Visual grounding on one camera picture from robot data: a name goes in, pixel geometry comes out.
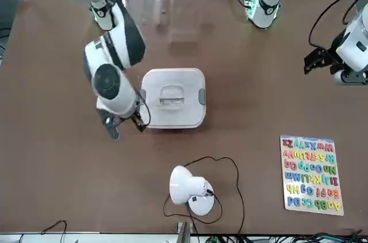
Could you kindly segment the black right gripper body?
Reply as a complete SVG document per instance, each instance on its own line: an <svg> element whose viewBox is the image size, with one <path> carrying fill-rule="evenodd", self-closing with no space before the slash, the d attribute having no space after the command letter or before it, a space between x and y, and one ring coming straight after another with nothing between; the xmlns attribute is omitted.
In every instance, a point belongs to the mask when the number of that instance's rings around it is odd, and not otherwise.
<svg viewBox="0 0 368 243"><path fill-rule="evenodd" d="M143 132L145 130L145 123L142 120L141 114L139 112L134 112L131 115L130 119L134 123L137 130L139 130L140 132Z"/></svg>

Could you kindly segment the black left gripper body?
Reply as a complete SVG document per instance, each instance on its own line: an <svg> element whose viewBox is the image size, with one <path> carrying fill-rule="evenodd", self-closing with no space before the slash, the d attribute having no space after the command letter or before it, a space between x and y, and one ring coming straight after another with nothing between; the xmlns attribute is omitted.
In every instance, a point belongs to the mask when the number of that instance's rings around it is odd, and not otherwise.
<svg viewBox="0 0 368 243"><path fill-rule="evenodd" d="M331 44L329 49L329 53L333 59L332 66L330 67L331 74L335 74L340 70L345 71L350 69L347 64L343 62L342 58L337 54L336 51L337 48L345 42L346 38L346 29L344 29L338 36L335 37Z"/></svg>

